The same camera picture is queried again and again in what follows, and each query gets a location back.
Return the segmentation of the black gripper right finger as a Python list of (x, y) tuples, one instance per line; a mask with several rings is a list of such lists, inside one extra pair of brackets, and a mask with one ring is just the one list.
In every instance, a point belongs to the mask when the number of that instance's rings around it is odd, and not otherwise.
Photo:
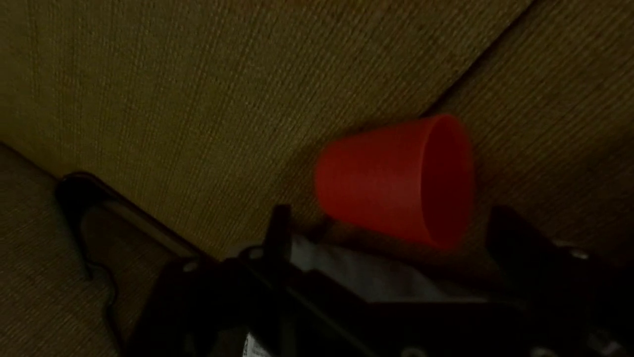
[(629, 264), (556, 245), (508, 207), (492, 207), (485, 251), (504, 278), (542, 310), (568, 310), (609, 332), (634, 330)]

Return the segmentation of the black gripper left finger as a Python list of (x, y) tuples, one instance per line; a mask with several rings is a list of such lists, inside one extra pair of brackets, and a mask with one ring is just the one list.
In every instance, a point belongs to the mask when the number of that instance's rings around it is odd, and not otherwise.
[(213, 260), (88, 173), (57, 181), (53, 201), (84, 278), (104, 284), (114, 357), (213, 357)]

